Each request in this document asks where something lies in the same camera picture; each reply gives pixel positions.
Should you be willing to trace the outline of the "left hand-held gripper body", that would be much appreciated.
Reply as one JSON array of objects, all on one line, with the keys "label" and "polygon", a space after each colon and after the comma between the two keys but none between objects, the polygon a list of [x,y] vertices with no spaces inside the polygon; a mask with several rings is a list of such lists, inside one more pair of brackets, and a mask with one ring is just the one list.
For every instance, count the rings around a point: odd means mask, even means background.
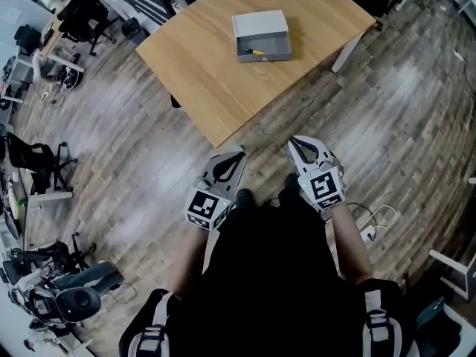
[{"label": "left hand-held gripper body", "polygon": [[184,218],[206,231],[218,229],[235,207],[238,184],[212,184],[197,178],[189,189],[184,205]]}]

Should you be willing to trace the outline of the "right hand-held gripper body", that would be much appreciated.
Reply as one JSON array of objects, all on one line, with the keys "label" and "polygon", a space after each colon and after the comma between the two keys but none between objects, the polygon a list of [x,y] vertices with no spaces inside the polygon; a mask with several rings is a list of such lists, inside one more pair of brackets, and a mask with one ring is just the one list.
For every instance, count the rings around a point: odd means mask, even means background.
[{"label": "right hand-held gripper body", "polygon": [[323,213],[345,201],[341,183],[343,172],[334,158],[323,161],[321,165],[298,177],[298,183],[312,206]]}]

